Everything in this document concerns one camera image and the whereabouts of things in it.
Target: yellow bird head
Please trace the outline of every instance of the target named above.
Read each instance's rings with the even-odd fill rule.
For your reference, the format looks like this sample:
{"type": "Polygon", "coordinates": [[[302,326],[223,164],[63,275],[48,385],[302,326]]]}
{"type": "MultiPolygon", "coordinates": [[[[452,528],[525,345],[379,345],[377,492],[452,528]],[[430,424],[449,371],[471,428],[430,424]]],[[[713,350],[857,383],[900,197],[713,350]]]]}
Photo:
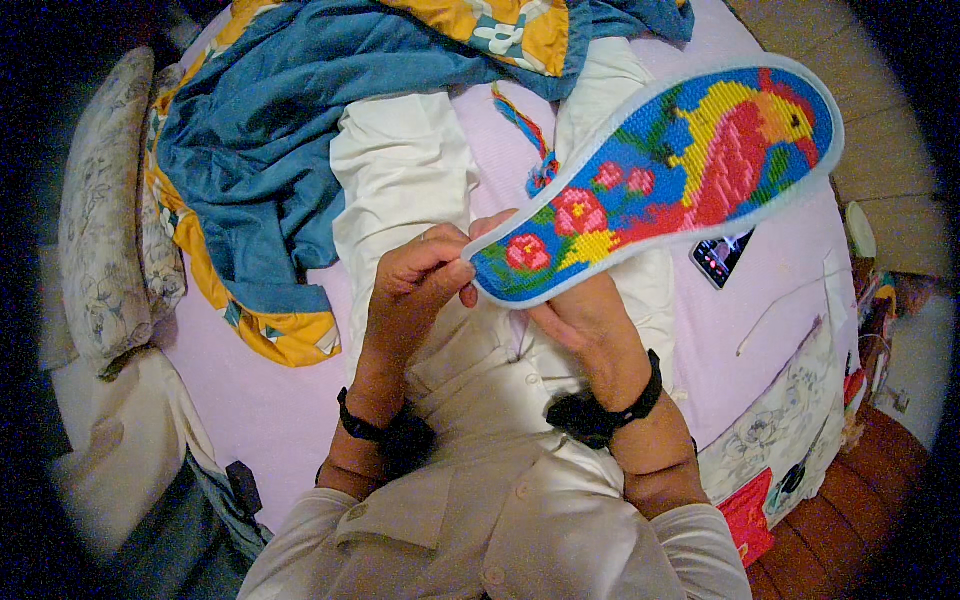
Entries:
{"type": "Polygon", "coordinates": [[[812,169],[820,160],[813,143],[813,127],[816,125],[813,107],[789,85],[774,84],[770,69],[759,69],[759,80],[760,92],[754,102],[763,118],[760,132],[770,144],[796,144],[812,169]]]}

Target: black wristband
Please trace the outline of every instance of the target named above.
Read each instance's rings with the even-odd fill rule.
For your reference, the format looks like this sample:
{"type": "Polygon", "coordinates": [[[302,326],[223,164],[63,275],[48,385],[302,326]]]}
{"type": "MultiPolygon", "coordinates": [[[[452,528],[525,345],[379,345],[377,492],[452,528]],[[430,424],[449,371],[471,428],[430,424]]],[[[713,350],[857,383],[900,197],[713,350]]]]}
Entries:
{"type": "Polygon", "coordinates": [[[627,423],[645,419],[657,406],[663,392],[660,376],[660,358],[649,350],[650,365],[653,368],[650,382],[644,388],[633,406],[620,413],[604,410],[590,388],[576,394],[561,396],[547,410],[546,422],[570,435],[573,439],[598,450],[610,445],[613,434],[627,423]]]}
{"type": "Polygon", "coordinates": [[[387,430],[374,427],[365,420],[358,419],[351,415],[347,410],[347,388],[340,390],[337,395],[337,402],[340,403],[340,421],[344,424],[344,429],[352,438],[358,440],[367,440],[368,442],[383,442],[387,437],[387,430]]]}
{"type": "Polygon", "coordinates": [[[423,466],[433,449],[436,434],[425,420],[410,414],[409,404],[403,405],[386,429],[380,429],[349,413],[347,393],[347,388],[343,388],[337,395],[340,421],[352,438],[379,445],[380,454],[387,461],[388,479],[397,479],[423,466]]]}

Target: cross-stitch insole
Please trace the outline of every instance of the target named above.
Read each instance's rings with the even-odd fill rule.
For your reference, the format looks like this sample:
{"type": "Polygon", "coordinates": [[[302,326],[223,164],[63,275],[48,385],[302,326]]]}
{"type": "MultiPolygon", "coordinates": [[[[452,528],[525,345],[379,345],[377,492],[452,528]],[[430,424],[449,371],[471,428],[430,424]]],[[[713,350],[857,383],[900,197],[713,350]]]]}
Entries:
{"type": "Polygon", "coordinates": [[[829,91],[765,55],[640,90],[513,218],[463,253],[503,306],[536,306],[639,252],[749,229],[843,151],[829,91]]]}

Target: smartphone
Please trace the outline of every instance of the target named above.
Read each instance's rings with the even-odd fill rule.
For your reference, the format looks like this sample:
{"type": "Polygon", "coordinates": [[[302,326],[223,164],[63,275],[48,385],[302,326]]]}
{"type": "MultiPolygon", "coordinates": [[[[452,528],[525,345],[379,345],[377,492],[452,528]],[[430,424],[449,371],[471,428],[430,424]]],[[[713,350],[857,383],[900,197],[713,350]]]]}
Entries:
{"type": "Polygon", "coordinates": [[[707,276],[713,287],[722,290],[753,234],[754,230],[751,229],[718,240],[704,240],[690,251],[690,260],[707,276]]]}

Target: pink flower embroidery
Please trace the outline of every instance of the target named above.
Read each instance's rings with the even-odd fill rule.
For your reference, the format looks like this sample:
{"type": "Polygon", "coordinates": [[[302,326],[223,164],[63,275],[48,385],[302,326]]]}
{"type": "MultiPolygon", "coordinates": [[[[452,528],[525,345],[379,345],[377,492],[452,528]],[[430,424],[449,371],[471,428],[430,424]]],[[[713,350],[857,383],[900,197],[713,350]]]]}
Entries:
{"type": "Polygon", "coordinates": [[[533,233],[524,233],[507,245],[507,263],[514,269],[539,271],[550,264],[546,244],[533,233]]]}
{"type": "Polygon", "coordinates": [[[649,196],[654,191],[656,181],[657,176],[653,171],[634,167],[627,177],[627,189],[631,192],[643,192],[644,196],[649,196]]]}
{"type": "Polygon", "coordinates": [[[597,169],[597,176],[593,178],[594,183],[606,188],[608,191],[614,189],[622,181],[623,169],[612,160],[608,160],[600,165],[600,168],[597,169]]]}
{"type": "Polygon", "coordinates": [[[607,228],[607,213],[589,190],[567,187],[552,205],[557,209],[554,226],[558,235],[591,233],[607,228]]]}

